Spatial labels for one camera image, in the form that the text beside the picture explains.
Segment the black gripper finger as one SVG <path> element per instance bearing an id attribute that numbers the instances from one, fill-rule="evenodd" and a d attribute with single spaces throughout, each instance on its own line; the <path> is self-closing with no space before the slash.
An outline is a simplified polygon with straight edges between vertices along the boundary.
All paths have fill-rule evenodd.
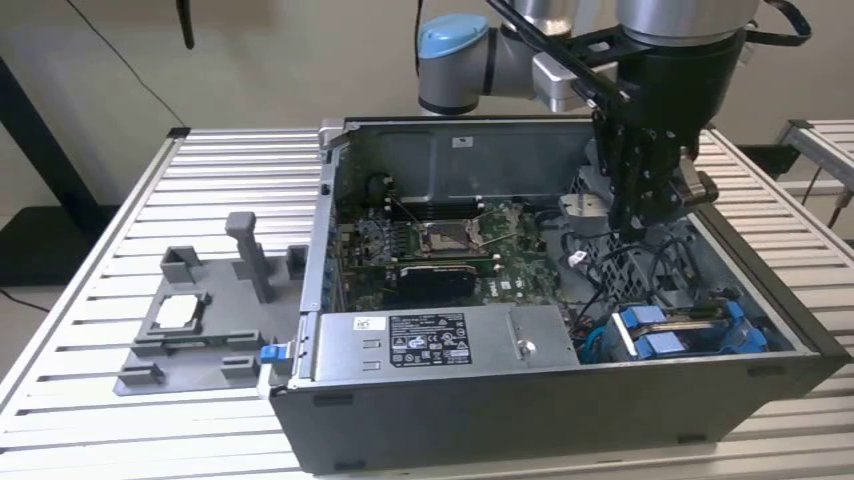
<path id="1" fill-rule="evenodd" d="M 624 125 L 604 112 L 593 112 L 591 119 L 599 171 L 608 178 L 612 195 L 608 226 L 623 242 L 639 242 L 655 216 L 651 157 L 656 132 Z"/>
<path id="2" fill-rule="evenodd" d="M 699 137 L 680 137 L 672 131 L 655 131 L 649 165 L 652 197 L 649 224 L 675 221 L 700 205 L 719 197 L 718 186 L 709 175 L 699 171 Z"/>

